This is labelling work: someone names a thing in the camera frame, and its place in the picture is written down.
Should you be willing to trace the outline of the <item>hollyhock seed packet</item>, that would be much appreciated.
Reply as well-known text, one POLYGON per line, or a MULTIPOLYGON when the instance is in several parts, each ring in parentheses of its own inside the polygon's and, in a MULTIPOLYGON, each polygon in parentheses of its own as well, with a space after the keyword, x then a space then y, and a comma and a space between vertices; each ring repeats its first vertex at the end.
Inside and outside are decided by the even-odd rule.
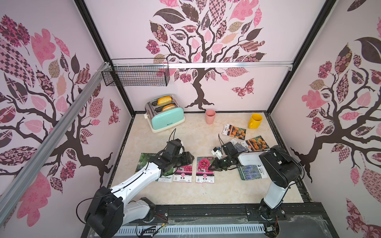
POLYGON ((196 183, 215 183, 214 171, 210 170, 213 157, 197 157, 196 183))
POLYGON ((173 181, 191 183, 192 182, 192 165, 186 165, 186 166, 178 168, 176 172, 173 174, 173 181))

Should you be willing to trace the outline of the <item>lavender seed packet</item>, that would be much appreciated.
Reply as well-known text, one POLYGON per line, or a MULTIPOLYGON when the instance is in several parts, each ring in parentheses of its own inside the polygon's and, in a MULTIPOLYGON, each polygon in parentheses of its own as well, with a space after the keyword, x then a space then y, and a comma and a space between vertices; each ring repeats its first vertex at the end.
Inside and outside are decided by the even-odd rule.
POLYGON ((263 165, 248 165, 238 168, 241 180, 255 180, 267 178, 267 172, 263 165))
POLYGON ((235 139, 231 140, 234 148, 238 151, 238 153, 247 152, 247 148, 243 146, 241 143, 237 142, 235 139))

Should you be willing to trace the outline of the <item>marigold seed packet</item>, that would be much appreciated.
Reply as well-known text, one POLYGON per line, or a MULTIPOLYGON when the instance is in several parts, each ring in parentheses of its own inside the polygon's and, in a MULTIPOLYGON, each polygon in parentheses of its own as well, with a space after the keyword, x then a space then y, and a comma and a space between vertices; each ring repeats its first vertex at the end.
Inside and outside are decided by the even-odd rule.
POLYGON ((246 138, 246 129, 235 127, 230 124, 225 124, 222 131, 223 135, 230 136, 236 139, 245 140, 246 138))
POLYGON ((265 151, 269 149, 268 144, 262 136, 257 136, 252 139, 241 142, 241 145, 249 152, 265 151))

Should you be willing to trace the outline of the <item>green gourd seed packet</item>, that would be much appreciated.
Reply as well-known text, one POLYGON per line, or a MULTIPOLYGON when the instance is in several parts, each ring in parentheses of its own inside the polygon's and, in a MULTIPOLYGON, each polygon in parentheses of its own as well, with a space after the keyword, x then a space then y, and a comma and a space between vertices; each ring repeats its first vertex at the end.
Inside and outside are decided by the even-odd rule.
POLYGON ((158 181, 158 182, 172 182, 172 180, 173 180, 173 173, 174 173, 174 168, 172 168, 170 171, 168 171, 167 173, 162 175, 156 181, 158 181))

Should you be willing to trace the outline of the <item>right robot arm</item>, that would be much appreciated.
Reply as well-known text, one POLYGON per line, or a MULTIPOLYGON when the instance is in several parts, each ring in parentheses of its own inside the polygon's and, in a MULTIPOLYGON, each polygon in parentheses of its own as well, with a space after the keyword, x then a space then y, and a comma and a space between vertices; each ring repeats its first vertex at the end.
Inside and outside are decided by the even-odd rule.
POLYGON ((276 145, 262 151, 239 152, 232 142, 212 150, 214 160, 210 171, 232 170, 233 166, 256 166, 265 170, 271 179, 266 196, 261 200, 260 214, 269 218, 280 208, 288 189, 303 173, 303 167, 282 147, 276 145))

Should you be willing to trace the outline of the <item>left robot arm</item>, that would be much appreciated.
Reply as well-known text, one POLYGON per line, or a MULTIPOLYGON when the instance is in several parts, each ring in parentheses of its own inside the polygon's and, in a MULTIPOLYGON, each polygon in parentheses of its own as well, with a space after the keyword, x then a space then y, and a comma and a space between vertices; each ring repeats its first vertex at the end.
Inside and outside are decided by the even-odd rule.
POLYGON ((99 237, 111 238, 122 225, 135 220, 151 221, 155 204, 147 198, 132 199, 151 182, 171 169, 191 165, 194 156, 185 150, 180 139, 167 142, 166 147, 154 154, 133 176, 112 188, 101 187, 93 197, 84 216, 84 223, 99 237))

